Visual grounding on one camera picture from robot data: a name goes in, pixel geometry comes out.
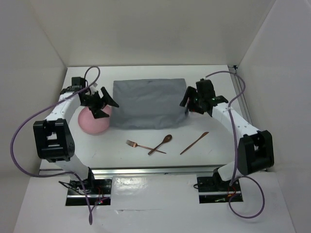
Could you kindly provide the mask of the grey cloth placemat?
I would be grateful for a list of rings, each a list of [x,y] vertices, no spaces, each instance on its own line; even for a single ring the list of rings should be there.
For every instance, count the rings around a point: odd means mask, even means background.
[[[179,106],[187,90],[184,79],[122,80],[113,83],[110,126],[123,130],[177,128],[188,117]]]

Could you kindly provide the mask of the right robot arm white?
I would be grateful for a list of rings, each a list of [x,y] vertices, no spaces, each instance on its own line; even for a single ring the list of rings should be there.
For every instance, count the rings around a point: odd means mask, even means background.
[[[210,80],[201,79],[196,87],[189,86],[180,106],[199,114],[208,113],[234,136],[234,161],[216,169],[212,185],[224,190],[229,181],[274,165],[272,135],[261,131],[239,115],[224,96],[216,96]]]

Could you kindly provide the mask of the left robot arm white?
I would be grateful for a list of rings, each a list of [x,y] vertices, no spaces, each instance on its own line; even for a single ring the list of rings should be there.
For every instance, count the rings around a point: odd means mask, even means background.
[[[73,186],[86,194],[92,193],[96,188],[94,174],[75,154],[69,123],[80,106],[87,107],[94,119],[101,119],[109,117],[104,107],[119,105],[104,87],[91,91],[82,77],[73,77],[71,85],[62,89],[59,100],[60,104],[44,120],[33,124],[38,157],[68,172]]]

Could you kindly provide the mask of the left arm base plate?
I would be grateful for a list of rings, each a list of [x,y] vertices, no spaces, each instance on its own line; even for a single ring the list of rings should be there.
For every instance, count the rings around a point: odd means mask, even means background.
[[[81,184],[70,181],[69,183],[59,181],[67,189],[66,206],[87,206],[85,192]],[[86,194],[91,206],[111,204],[112,178],[95,179],[94,187],[86,187]]]

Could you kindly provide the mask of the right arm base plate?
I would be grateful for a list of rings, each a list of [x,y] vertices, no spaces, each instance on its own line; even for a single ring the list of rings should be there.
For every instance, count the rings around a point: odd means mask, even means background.
[[[243,202],[239,181],[229,185],[230,181],[216,183],[212,177],[197,177],[193,188],[198,190],[199,203],[225,203],[232,198],[232,202]]]

